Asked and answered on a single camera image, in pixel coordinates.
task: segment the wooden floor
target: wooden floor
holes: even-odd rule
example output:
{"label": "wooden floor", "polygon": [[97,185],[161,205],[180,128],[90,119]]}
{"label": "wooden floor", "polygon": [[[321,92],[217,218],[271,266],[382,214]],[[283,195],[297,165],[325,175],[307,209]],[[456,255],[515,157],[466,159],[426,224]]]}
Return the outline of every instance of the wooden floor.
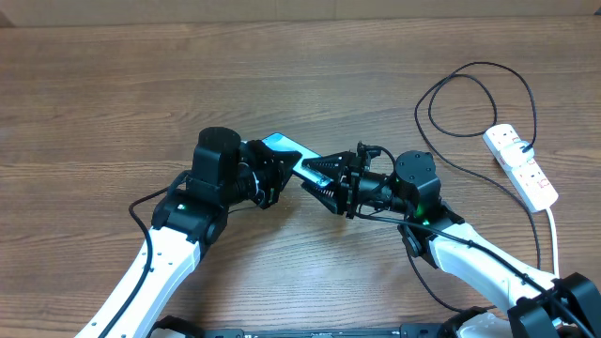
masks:
{"label": "wooden floor", "polygon": [[[128,204],[191,166],[204,127],[244,139],[279,131],[321,154],[358,141],[394,154],[426,150],[415,103],[474,60],[512,67],[532,86],[536,157],[560,193],[561,273],[601,285],[599,32],[599,17],[0,30],[0,337],[70,337],[82,328],[142,243]],[[530,140],[519,80],[492,68],[467,72],[489,87],[499,122]],[[451,131],[492,120],[486,96],[467,80],[445,87],[434,106]],[[446,136],[429,122],[425,131],[452,161],[511,186],[480,137]],[[437,166],[453,208],[534,264],[525,213],[482,180]],[[147,222],[153,207],[140,207]],[[549,270],[547,216],[535,220]],[[455,277],[418,266],[454,306],[487,305]],[[331,215],[296,178],[277,206],[232,215],[163,314],[246,330],[453,315],[420,285],[394,226]]]}

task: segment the white power strip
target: white power strip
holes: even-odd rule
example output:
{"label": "white power strip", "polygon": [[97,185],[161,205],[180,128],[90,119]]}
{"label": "white power strip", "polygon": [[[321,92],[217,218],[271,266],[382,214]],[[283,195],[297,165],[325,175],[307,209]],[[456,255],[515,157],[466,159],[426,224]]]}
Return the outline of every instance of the white power strip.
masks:
{"label": "white power strip", "polygon": [[559,195],[534,160],[534,151],[521,152],[528,143],[517,136],[511,125],[491,127],[483,137],[531,212],[545,210],[557,201]]}

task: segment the robotic arm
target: robotic arm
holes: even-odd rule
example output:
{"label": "robotic arm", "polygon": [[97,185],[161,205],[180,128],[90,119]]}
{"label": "robotic arm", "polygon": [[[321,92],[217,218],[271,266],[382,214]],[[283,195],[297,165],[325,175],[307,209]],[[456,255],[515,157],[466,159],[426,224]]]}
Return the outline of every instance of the robotic arm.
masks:
{"label": "robotic arm", "polygon": [[[371,160],[382,151],[394,162],[391,175],[370,172]],[[168,317],[157,326],[156,319],[223,232],[229,208],[249,199],[261,208],[277,203],[300,158],[299,152],[273,151],[261,141],[243,143],[239,135],[226,128],[201,131],[192,170],[176,178],[155,207],[149,230],[152,245],[143,245],[109,299],[77,337],[202,337],[202,330],[185,322]],[[311,181],[302,184],[328,210],[346,213],[351,219],[397,223],[409,254],[462,279],[509,317],[509,323],[491,314],[484,318],[481,309],[472,308],[451,318],[440,334],[559,337],[553,323],[573,323],[576,319],[584,330],[601,336],[601,295],[593,283],[579,274],[555,279],[480,237],[440,198],[440,181],[431,154],[409,151],[395,160],[384,148],[359,143],[356,152],[304,160],[302,164],[330,179],[325,188]],[[185,190],[178,189],[183,183]],[[363,205],[401,213],[405,219],[363,215]],[[139,292],[116,318],[139,283],[150,253],[152,268]],[[509,270],[500,260],[516,270]],[[540,289],[526,283],[523,274]],[[557,302],[563,304],[568,315],[558,311]]]}

